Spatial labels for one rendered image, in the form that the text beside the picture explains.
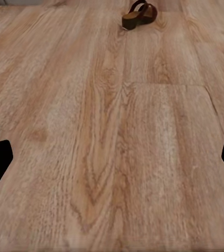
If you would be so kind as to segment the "sandal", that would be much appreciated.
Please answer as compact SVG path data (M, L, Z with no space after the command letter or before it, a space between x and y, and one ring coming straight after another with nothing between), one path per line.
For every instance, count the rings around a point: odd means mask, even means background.
M134 11L137 5L143 3L139 11ZM127 14L122 15L122 27L125 30L133 30L138 23L152 23L157 17L158 11L147 0L137 0Z

